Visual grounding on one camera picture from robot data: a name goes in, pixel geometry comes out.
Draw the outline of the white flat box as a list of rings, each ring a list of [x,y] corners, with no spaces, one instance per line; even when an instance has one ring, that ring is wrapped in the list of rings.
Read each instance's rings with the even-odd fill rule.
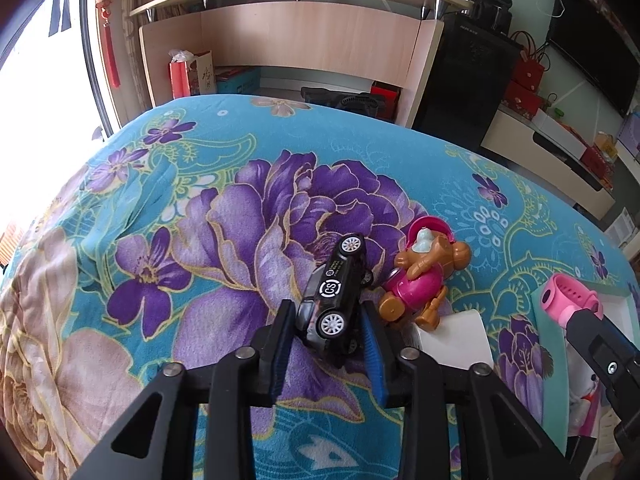
[[[538,108],[532,117],[534,129],[546,139],[558,146],[571,158],[579,160],[587,149],[580,136],[565,128],[546,112]]]

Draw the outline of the pink kids smartwatch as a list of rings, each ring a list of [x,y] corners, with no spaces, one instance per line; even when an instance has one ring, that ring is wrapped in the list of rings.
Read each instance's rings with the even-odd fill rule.
[[[563,330],[573,314],[581,310],[592,312],[599,320],[603,318],[603,304],[598,294],[581,281],[563,273],[551,275],[544,285],[539,304]]]

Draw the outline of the red handbag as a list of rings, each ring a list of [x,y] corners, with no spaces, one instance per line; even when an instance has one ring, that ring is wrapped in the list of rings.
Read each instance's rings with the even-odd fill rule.
[[[526,30],[516,30],[510,38],[521,47],[511,79],[526,90],[536,93],[544,73],[549,69],[549,66],[542,64],[546,49],[538,48],[534,37]]]

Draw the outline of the magenta lighter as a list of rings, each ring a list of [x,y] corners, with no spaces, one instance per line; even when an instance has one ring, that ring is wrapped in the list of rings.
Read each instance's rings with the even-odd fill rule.
[[[577,402],[572,415],[575,434],[582,437],[591,436],[598,420],[599,406],[599,402],[595,400],[580,399]]]

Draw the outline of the black water dispenser cabinet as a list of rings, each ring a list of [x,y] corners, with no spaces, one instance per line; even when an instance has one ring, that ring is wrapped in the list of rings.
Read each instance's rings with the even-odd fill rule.
[[[509,38],[512,0],[468,0],[442,17],[413,129],[476,152],[496,116],[521,47]]]

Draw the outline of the wall mounted black television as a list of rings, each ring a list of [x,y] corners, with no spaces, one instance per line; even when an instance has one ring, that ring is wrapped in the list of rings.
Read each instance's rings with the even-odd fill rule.
[[[589,0],[554,0],[546,40],[573,63],[620,116],[631,106],[639,61]]]

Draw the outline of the white square charger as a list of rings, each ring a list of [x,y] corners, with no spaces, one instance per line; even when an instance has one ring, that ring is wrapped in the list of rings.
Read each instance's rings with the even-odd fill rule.
[[[477,310],[443,316],[436,330],[427,332],[412,326],[412,341],[438,364],[468,370],[484,363],[494,367],[482,317]]]

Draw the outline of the red white glue bottle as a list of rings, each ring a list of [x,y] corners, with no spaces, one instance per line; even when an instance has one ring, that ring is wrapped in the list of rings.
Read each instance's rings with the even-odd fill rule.
[[[584,423],[589,410],[591,408],[591,403],[596,395],[597,388],[599,385],[599,379],[596,374],[591,374],[588,377],[586,384],[580,388],[579,396],[576,404],[576,414],[578,419],[580,420],[579,425]]]

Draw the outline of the black bag on floor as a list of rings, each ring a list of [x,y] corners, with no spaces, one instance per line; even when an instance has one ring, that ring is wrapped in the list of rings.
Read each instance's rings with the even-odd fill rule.
[[[341,92],[320,87],[302,87],[300,95],[307,104],[332,107],[336,110],[377,118],[386,109],[385,100],[369,92]]]

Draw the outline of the wooden shelf desk unit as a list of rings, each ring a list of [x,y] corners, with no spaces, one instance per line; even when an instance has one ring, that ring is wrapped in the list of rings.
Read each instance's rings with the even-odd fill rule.
[[[153,0],[131,10],[151,102],[168,102],[168,52],[208,51],[216,66],[320,70],[400,90],[395,122],[411,127],[447,9],[468,0]]]

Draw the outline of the brown pink puppy figurine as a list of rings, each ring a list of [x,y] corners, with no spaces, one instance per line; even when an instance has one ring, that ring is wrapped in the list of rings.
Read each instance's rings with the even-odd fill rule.
[[[405,249],[394,258],[394,268],[383,284],[378,302],[384,322],[411,315],[417,326],[430,332],[439,324],[439,307],[446,299],[446,281],[465,269],[472,258],[468,244],[457,240],[448,223],[424,216],[412,222]]]

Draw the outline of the white tv stand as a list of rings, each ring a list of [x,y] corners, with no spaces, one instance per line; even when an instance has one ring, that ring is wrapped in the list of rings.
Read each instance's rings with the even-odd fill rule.
[[[602,220],[615,204],[612,195],[605,188],[597,190],[566,162],[536,143],[535,134],[529,126],[498,110],[482,147],[506,159],[511,166],[521,168],[570,205],[579,205],[597,220]]]

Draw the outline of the black plug adapter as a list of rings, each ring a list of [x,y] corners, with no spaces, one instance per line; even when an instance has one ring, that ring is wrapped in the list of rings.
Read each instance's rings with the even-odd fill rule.
[[[596,442],[596,438],[580,434],[567,438],[565,458],[577,477],[580,477],[585,471]]]

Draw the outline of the red hanging knot decoration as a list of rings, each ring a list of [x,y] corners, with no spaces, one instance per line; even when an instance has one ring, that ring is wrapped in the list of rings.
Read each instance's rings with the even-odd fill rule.
[[[120,87],[120,79],[111,32],[111,5],[113,0],[94,0],[94,2],[96,3],[96,10],[98,11],[100,24],[102,26],[99,36],[101,39],[102,56],[107,81],[112,89],[118,89]]]

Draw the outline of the black toy car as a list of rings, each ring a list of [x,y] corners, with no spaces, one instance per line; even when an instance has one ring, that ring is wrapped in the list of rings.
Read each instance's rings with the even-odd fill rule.
[[[360,347],[360,296],[372,283],[366,241],[359,233],[342,236],[307,282],[296,312],[296,335],[335,368]]]

